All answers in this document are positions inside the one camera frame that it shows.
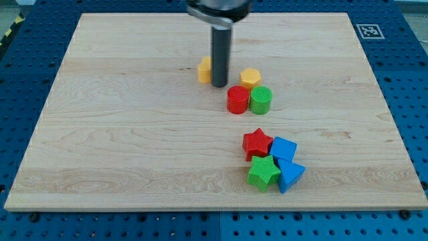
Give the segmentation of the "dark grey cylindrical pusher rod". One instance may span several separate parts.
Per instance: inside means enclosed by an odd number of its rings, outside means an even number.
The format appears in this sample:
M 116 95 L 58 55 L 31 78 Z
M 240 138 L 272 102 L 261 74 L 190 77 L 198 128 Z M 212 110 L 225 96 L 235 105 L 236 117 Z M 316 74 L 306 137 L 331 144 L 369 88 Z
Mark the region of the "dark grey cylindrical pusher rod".
M 231 29 L 211 28 L 211 83 L 221 88 L 229 78 Z

